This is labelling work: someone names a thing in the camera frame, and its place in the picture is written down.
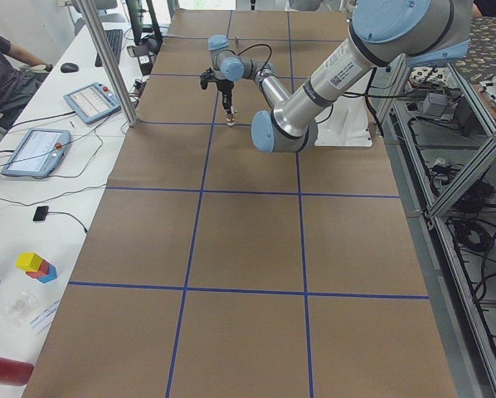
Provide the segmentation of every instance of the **white desk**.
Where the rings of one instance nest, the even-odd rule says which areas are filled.
[[[120,27],[127,29],[124,24],[105,25],[105,28]],[[62,96],[94,81],[110,87],[105,70],[94,67],[95,55],[90,35],[83,29],[17,122],[69,112],[70,108]],[[74,62],[80,70],[76,73],[62,74],[60,66],[64,62]],[[132,86],[134,79],[141,76],[137,61],[129,58],[126,50],[121,53],[119,68],[128,88]],[[68,129],[72,139],[87,134],[92,130],[92,126],[95,126],[87,126],[75,115],[23,124],[7,134],[0,143],[0,150],[14,149],[30,127],[41,124],[50,129]],[[23,203],[43,201],[49,206],[49,211],[69,212],[89,227],[104,188],[67,195],[52,201],[46,199],[59,196],[63,192],[79,191],[85,187],[104,184],[124,141],[124,133],[121,130],[126,130],[121,112],[113,115],[97,129],[97,134],[104,144],[79,177],[35,180],[0,175],[0,197]],[[99,145],[100,140],[93,133],[73,143],[53,174],[75,176],[80,173]],[[0,155],[0,164],[8,159],[8,154],[4,155]],[[32,216],[36,206],[19,206],[0,201],[0,357],[32,363],[38,358],[49,328],[36,334],[28,325],[28,320],[60,299],[85,239],[82,227],[69,216],[49,215],[45,221],[34,223]],[[17,257],[22,252],[38,253],[52,263],[57,268],[58,279],[42,284],[26,276],[15,266]],[[35,296],[39,305],[27,318],[26,324],[13,328],[7,323],[2,311],[21,293]],[[0,398],[19,397],[23,390],[24,387],[0,386]]]

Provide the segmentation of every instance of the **chair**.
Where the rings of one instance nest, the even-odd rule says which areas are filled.
[[[117,8],[118,6],[117,0],[94,0],[93,3],[96,6],[97,10],[99,11],[112,10],[114,8]],[[80,13],[80,9],[78,8],[76,0],[71,0],[71,4],[75,8],[75,11]],[[126,18],[119,13],[102,14],[99,15],[99,19],[101,22],[127,22]],[[84,19],[79,18],[76,20],[75,36],[78,35],[80,29],[82,29],[84,25],[85,25]]]

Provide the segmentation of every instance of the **blue block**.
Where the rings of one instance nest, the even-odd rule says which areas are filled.
[[[47,276],[38,278],[38,281],[42,282],[43,284],[46,284],[47,282],[51,282],[52,280],[56,279],[56,268],[54,265],[49,264],[49,274]]]

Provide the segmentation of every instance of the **person's arm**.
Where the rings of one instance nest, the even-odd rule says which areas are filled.
[[[482,12],[480,12],[476,4],[473,4],[473,17],[482,17]]]
[[[7,55],[11,56],[17,61],[23,62],[30,66],[45,65],[47,71],[50,71],[52,69],[51,64],[31,54],[29,51],[21,48],[20,46],[16,46],[15,44],[12,43],[10,45],[10,51],[8,52]]]

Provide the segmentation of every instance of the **keyboard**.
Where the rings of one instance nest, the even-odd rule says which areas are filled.
[[[106,38],[108,38],[109,46],[112,48],[117,65],[119,64],[119,59],[121,58],[121,46],[123,45],[124,32],[123,29],[108,29],[105,31]],[[102,66],[102,61],[100,60],[99,53],[97,53],[97,58],[95,58],[95,66]]]

